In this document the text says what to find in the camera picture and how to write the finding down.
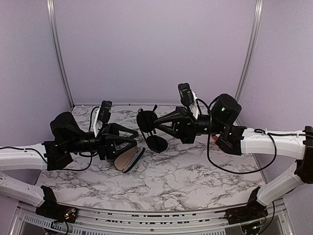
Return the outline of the black glasses case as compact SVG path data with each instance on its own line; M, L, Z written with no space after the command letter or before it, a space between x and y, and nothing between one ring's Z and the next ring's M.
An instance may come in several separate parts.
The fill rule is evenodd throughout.
M133 159L134 155L137 153L138 149L142 149L140 156L137 158L137 160L133 163L132 166L129 166L129 163ZM126 151L125 153L121 154L119 157L117 157L114 161L114 167L118 171L121 171L122 173L127 173L136 165L136 163L142 157L144 152L145 152L145 147L135 146L131 148L130 150Z

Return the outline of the aluminium frame post right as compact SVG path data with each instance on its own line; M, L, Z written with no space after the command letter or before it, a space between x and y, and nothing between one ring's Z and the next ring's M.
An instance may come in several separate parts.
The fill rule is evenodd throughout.
M242 67L239 83L238 83L238 86L237 86L237 89L235 92L235 99L237 102L240 102L240 100L241 100L241 97L242 97L243 92L244 92L245 84L246 84L247 79L248 79L248 73L249 73L251 62L252 62L252 57L253 57L253 54L254 54L254 51L256 48L258 35L259 35L263 8L264 8L264 1L263 0L256 0L250 36L249 36L246 55L245 55L245 59L244 59L244 64Z

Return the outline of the aluminium frame post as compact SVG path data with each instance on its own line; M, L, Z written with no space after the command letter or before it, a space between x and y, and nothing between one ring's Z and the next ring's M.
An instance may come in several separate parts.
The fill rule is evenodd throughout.
M246 55L245 55L245 59L244 59L244 64L242 67L239 83L238 83L238 86L237 86L237 89L235 92L235 99L237 102L240 102L240 100L241 100L241 97L242 97L243 92L244 92L245 84L246 84L247 79L248 79L248 73L249 73L251 62L252 62L252 57L253 57L253 54L254 54L254 51L256 48L258 35L259 35L263 8L264 8L264 1L263 0L256 0L250 36L249 36Z
M62 55L62 49L61 49L58 26L57 26L57 18L56 18L56 13L55 13L55 4L53 0L47 0L46 5L47 5L48 20L49 20L49 25L50 25L51 35L52 35L52 42L53 42L53 47L54 47L54 51L56 55L56 61L58 64L58 69L60 72L62 85L64 87L67 103L69 105L70 110L72 110L75 107L75 105L74 105L73 96L70 90L69 81L67 78L66 68L65 68L65 64L63 60L63 55Z

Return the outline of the light blue cloth front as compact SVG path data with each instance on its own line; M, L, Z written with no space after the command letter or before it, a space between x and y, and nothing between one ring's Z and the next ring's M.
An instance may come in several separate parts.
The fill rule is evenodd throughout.
M140 156L141 154L141 150L142 149L138 149L137 153L134 155L133 159L131 160L131 162L129 163L129 166L132 166L133 163L137 160L137 158Z

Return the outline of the aluminium frame post left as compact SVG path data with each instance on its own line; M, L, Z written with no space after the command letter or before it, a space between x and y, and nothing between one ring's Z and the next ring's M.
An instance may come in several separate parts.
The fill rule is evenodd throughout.
M55 13L55 4L53 0L47 0L46 5L47 5L48 20L49 20L49 25L50 25L51 35L52 35L52 42L53 42L53 47L54 47L54 51L56 55L56 61L58 64L58 69L60 72L62 85L64 87L67 103L69 105L70 110L72 110L75 107L75 105L74 105L73 96L70 90L69 81L67 78L66 68L65 68L65 64L63 60L63 55L62 55L62 49L61 49L58 26L57 26L57 18L56 18L56 13Z

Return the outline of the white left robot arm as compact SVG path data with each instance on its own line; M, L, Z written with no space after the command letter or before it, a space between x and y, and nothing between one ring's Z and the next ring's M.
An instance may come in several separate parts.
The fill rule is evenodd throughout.
M63 176L62 183L66 185L65 190L53 190L57 202L61 203L63 199L84 198L82 194L74 196L74 191L68 189L73 186L82 187L81 176L90 172L94 172L93 164L99 166L102 161L95 161L93 157L88 155L85 159L89 159L85 167L79 169L73 168L77 166L79 161L73 161L67 167L58 170L48 171L47 158L44 157L46 153L45 147L42 144L35 144L22 147L1 147L0 148L0 194L13 198L24 203L39 207L50 217L57 218L62 213L62 207L52 199L44 201L44 190L41 186L31 185L18 180L17 178L8 176L5 171L8 170L25 170L35 169L45 173L55 173L56 177Z

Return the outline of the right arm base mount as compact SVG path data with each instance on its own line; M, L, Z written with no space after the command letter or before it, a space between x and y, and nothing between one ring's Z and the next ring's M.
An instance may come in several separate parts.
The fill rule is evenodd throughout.
M251 192L245 206L230 208L225 211L224 217L228 220L229 225L248 222L268 216L266 206L263 206L257 201L257 193L259 189L260 187L257 187Z

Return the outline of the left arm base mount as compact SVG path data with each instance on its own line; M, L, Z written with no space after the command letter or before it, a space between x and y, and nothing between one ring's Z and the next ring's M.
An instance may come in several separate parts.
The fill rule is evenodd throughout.
M35 213L57 221L75 223L78 209L72 206L61 205L57 202L53 190L46 186L41 186L44 193L44 202L36 208Z

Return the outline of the aluminium front rail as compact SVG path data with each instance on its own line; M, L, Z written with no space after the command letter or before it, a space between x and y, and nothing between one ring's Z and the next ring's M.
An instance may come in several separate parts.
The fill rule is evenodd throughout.
M196 211L115 211L76 207L74 222L57 223L19 203L10 235L292 235L282 200L267 207L267 215L233 222L232 207Z

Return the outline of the black rimless sunglasses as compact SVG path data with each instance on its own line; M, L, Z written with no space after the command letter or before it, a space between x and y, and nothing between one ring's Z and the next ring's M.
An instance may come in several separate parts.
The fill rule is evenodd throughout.
M153 152L161 153L167 149L168 142L157 135L156 128L154 127L154 121L157 120L156 109L157 105L152 110L143 110L140 108L136 116L136 122L148 148Z

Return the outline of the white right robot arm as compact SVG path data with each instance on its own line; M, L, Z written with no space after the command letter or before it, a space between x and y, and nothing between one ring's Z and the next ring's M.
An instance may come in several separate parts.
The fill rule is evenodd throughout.
M177 107L173 112L160 117L153 126L183 143L192 143L196 135L217 135L216 145L225 153L272 154L287 156L295 162L268 184L255 189L242 215L253 219L275 199L303 184L313 182L313 128L303 131L271 132L260 128L235 126L240 104L228 94L221 94L207 106L207 115L194 117L191 110Z

